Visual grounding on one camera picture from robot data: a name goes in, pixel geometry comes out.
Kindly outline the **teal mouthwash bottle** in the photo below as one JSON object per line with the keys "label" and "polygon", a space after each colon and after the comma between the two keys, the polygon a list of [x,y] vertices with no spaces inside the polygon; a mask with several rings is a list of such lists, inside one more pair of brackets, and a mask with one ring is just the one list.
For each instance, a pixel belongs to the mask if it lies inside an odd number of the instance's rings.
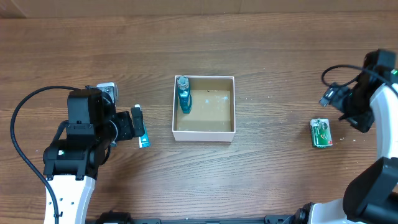
{"label": "teal mouthwash bottle", "polygon": [[183,75],[177,78],[177,91],[182,112],[189,114],[192,110],[192,95],[188,77]]}

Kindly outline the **teal toothpaste tube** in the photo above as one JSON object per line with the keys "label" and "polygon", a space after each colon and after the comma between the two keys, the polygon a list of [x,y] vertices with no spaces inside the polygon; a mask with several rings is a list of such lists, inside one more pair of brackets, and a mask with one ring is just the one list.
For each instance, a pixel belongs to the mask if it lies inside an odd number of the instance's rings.
{"label": "teal toothpaste tube", "polygon": [[144,147],[149,147],[150,146],[150,141],[149,141],[149,137],[147,135],[147,130],[146,130],[146,127],[145,127],[145,123],[144,123],[144,131],[145,131],[145,134],[142,137],[138,137],[139,138],[139,147],[140,148],[144,148]]}

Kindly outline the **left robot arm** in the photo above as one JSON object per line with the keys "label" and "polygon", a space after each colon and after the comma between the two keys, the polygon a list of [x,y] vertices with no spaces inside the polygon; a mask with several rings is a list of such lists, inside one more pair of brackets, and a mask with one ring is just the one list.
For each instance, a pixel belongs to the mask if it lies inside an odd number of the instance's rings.
{"label": "left robot arm", "polygon": [[117,112],[114,99],[104,89],[73,90],[67,100],[68,122],[44,151],[46,193],[45,223],[84,223],[108,150],[118,141],[144,135],[142,110]]}

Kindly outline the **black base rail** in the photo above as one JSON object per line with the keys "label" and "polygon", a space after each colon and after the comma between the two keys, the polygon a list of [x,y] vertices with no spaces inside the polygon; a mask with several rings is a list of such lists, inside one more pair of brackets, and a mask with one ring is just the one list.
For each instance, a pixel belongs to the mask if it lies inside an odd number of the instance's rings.
{"label": "black base rail", "polygon": [[266,215],[264,218],[204,218],[161,220],[159,218],[133,218],[127,212],[105,212],[96,220],[86,220],[88,224],[283,224],[293,223],[294,215]]}

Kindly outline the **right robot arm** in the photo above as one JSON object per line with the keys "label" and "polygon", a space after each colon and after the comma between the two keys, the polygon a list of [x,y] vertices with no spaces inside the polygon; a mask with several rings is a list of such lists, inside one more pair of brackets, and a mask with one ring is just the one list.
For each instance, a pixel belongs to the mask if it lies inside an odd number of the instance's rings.
{"label": "right robot arm", "polygon": [[352,180],[342,198],[308,203],[286,223],[397,223],[397,69],[396,53],[378,49],[366,54],[359,75],[347,83],[327,83],[320,98],[341,120],[366,133],[376,127],[376,161]]}

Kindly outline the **open white cardboard box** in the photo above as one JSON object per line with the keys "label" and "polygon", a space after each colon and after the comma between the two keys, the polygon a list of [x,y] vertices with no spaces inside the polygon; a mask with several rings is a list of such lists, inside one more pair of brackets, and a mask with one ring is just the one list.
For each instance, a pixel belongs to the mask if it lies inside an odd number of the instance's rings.
{"label": "open white cardboard box", "polygon": [[236,134],[234,77],[188,75],[192,109],[185,114],[174,80],[172,133],[176,141],[231,142]]}

